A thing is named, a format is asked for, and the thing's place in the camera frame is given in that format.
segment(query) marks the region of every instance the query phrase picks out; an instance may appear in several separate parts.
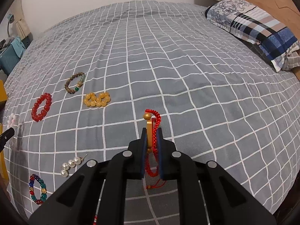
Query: bed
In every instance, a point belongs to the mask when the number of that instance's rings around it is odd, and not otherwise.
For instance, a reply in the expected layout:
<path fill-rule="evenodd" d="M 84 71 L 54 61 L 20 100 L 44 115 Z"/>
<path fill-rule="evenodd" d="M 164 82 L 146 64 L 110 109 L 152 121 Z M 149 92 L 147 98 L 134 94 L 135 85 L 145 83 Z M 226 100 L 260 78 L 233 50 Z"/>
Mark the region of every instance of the bed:
<path fill-rule="evenodd" d="M 62 21 L 31 43 L 5 83 L 2 119 L 18 116 L 16 142 L 4 155 L 20 214 L 29 217 L 38 207 L 28 191 L 32 173 L 50 195 L 66 180 L 63 162 L 86 154 L 109 160 L 139 138 L 147 108 L 161 114 L 164 138 L 179 151 L 217 161 L 271 213 L 278 209 L 299 172 L 300 83 L 212 25 L 205 10 L 111 4 Z M 64 84 L 77 72 L 86 80 L 71 95 Z M 83 104 L 85 94 L 102 91 L 111 96 L 105 108 Z M 31 108 L 45 92 L 52 105 L 37 123 Z M 179 224 L 176 183 L 145 189 L 153 183 L 148 176 L 128 183 L 126 224 Z"/>

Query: red bead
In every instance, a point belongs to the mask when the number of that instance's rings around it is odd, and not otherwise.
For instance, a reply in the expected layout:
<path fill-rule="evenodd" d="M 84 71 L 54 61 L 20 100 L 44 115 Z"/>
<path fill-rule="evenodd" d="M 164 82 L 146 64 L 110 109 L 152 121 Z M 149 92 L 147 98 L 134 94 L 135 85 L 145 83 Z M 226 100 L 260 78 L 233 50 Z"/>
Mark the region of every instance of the red bead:
<path fill-rule="evenodd" d="M 43 110 L 41 110 L 41 115 L 44 117 L 44 116 L 46 116 L 47 115 L 47 112 L 43 109 Z"/>
<path fill-rule="evenodd" d="M 45 105 L 44 109 L 45 109 L 46 112 L 48 112 L 50 110 L 50 107 L 48 105 Z"/>

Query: gold bead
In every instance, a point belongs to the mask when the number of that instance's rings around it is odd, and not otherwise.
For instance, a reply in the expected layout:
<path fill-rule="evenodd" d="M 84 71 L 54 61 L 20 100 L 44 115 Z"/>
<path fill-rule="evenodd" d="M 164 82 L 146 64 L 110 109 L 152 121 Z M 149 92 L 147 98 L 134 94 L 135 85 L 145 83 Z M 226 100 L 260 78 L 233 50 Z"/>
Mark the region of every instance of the gold bead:
<path fill-rule="evenodd" d="M 96 106 L 96 101 L 91 101 L 91 107 L 95 107 Z"/>
<path fill-rule="evenodd" d="M 151 113 L 145 112 L 143 118 L 144 118 L 145 120 L 150 120 L 150 119 L 151 119 Z"/>
<path fill-rule="evenodd" d="M 105 100 L 101 101 L 101 106 L 105 107 L 107 105 L 107 102 Z"/>
<path fill-rule="evenodd" d="M 104 100 L 105 100 L 106 102 L 110 102 L 110 96 L 105 96 L 105 97 L 104 97 Z"/>

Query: red cord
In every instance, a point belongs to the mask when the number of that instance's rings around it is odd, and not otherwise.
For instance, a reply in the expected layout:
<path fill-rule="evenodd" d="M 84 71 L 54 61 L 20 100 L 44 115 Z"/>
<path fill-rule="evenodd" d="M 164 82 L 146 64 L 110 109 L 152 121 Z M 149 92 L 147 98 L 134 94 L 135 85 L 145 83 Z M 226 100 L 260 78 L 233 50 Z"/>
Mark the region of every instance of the red cord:
<path fill-rule="evenodd" d="M 161 115 L 155 111 L 155 110 L 151 110 L 151 109 L 146 109 L 145 110 L 146 113 L 151 113 L 155 116 L 155 120 L 153 119 L 152 122 L 155 122 L 153 131 L 152 131 L 152 151 L 155 157 L 156 162 L 158 163 L 158 151 L 157 151 L 157 138 L 156 138 L 156 131 L 161 123 Z M 156 171 L 152 172 L 151 168 L 150 168 L 150 164 L 149 164 L 149 154 L 147 154 L 146 156 L 146 164 L 145 164 L 145 170 L 148 173 L 148 175 L 150 177 L 156 177 L 158 176 L 158 166 L 156 167 Z M 157 180 L 155 185 L 148 185 L 147 189 L 153 189 L 153 188 L 160 188 L 162 187 L 166 181 L 164 181 L 161 185 L 157 186 L 159 183 L 160 179 Z"/>

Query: white pearl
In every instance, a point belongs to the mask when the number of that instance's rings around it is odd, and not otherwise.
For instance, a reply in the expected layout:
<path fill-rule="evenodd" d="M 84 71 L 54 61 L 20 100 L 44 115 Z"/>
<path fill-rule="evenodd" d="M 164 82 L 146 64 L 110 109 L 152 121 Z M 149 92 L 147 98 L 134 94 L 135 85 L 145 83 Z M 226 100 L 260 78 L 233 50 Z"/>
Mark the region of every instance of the white pearl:
<path fill-rule="evenodd" d="M 61 165 L 61 168 L 64 169 L 64 170 L 69 170 L 70 166 L 68 165 L 68 163 L 64 162 L 64 163 Z"/>
<path fill-rule="evenodd" d="M 69 165 L 70 167 L 75 167 L 75 162 L 74 162 L 74 160 L 68 160 L 68 165 Z"/>
<path fill-rule="evenodd" d="M 74 157 L 74 162 L 76 165 L 80 165 L 81 164 L 81 158 L 80 157 Z"/>
<path fill-rule="evenodd" d="M 66 178 L 66 177 L 68 177 L 69 173 L 68 173 L 67 170 L 62 169 L 62 170 L 60 171 L 60 175 L 63 176 L 64 178 Z"/>

